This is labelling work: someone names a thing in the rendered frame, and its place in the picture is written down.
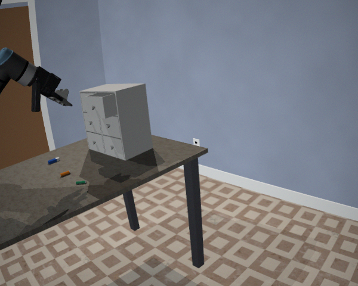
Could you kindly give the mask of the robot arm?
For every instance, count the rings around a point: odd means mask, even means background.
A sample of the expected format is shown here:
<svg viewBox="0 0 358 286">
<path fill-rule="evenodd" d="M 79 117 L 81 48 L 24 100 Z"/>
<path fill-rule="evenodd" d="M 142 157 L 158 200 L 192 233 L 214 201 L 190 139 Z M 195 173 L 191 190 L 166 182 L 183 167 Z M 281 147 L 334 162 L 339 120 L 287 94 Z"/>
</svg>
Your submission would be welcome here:
<svg viewBox="0 0 358 286">
<path fill-rule="evenodd" d="M 32 81 L 37 67 L 25 60 L 13 50 L 2 48 L 0 50 L 0 94 L 10 79 L 23 86 Z M 41 82 L 32 85 L 32 112 L 40 111 Z"/>
</svg>

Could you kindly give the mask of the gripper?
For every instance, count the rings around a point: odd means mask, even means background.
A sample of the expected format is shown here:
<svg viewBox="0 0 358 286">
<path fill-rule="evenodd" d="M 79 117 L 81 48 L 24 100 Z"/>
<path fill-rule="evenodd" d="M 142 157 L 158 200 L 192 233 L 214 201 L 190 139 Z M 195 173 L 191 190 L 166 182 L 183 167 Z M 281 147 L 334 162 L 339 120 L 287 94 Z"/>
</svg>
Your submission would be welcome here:
<svg viewBox="0 0 358 286">
<path fill-rule="evenodd" d="M 55 89 L 58 87 L 61 79 L 54 75 L 53 73 L 49 73 L 42 67 L 37 67 L 36 73 L 32 79 L 32 81 L 28 84 L 28 86 L 32 86 L 33 83 L 41 82 L 41 94 L 63 106 L 72 106 L 70 102 L 67 101 L 67 96 L 69 93 L 68 89 Z"/>
</svg>

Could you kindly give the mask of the grey chest of drawers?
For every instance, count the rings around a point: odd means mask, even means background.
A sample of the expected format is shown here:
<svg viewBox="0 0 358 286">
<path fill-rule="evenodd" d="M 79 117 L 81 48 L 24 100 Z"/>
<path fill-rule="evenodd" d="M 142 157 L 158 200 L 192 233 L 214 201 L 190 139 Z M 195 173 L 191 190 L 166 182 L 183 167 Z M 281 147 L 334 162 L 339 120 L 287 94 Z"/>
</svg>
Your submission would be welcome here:
<svg viewBox="0 0 358 286">
<path fill-rule="evenodd" d="M 95 133 L 121 138 L 125 159 L 107 155 L 126 161 L 153 148 L 145 83 L 96 86 L 79 91 L 80 98 L 83 92 L 115 92 L 121 137 Z"/>
</svg>

